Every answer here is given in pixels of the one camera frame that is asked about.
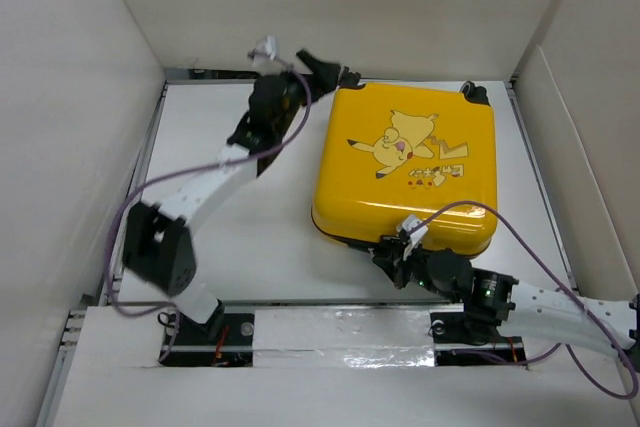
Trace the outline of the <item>yellow cartoon suitcase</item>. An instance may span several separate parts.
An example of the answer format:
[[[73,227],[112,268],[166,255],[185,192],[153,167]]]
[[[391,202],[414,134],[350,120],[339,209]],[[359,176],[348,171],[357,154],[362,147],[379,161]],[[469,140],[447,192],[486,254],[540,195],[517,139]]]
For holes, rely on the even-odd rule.
[[[333,99],[311,207],[323,234],[377,244],[410,215],[422,246],[485,251],[497,220],[494,110],[485,87],[456,91],[368,82]]]

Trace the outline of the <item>white foam cover panel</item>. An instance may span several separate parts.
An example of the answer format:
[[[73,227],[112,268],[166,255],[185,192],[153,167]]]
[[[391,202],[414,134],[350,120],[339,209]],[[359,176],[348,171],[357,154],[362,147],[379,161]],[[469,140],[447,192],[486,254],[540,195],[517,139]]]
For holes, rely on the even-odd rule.
[[[426,310],[363,306],[260,309],[258,368],[430,368],[435,349]]]

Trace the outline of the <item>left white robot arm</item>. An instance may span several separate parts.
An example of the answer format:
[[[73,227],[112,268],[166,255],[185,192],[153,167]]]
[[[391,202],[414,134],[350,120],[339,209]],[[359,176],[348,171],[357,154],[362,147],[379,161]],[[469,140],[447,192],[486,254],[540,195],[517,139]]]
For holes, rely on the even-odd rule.
[[[201,343],[222,334],[224,306],[197,271],[194,234],[295,138],[290,127],[298,111],[308,111],[339,87],[360,80],[348,67],[322,61],[305,49],[296,56],[307,73],[286,66],[257,78],[247,110],[212,166],[193,169],[176,192],[153,204],[139,201],[127,214],[123,267],[159,291],[175,309],[174,320],[188,320],[188,331]]]

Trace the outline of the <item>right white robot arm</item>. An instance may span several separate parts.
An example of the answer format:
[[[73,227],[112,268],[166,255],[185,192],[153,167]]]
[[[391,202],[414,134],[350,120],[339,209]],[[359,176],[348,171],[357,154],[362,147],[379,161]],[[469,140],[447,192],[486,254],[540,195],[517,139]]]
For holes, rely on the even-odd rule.
[[[472,266],[450,249],[405,253],[404,243],[385,237],[372,261],[394,283],[413,282],[462,306],[432,317],[441,344],[484,346],[500,338],[533,337],[617,357],[621,348],[639,369],[639,307],[634,301],[601,301],[543,289],[514,277]]]

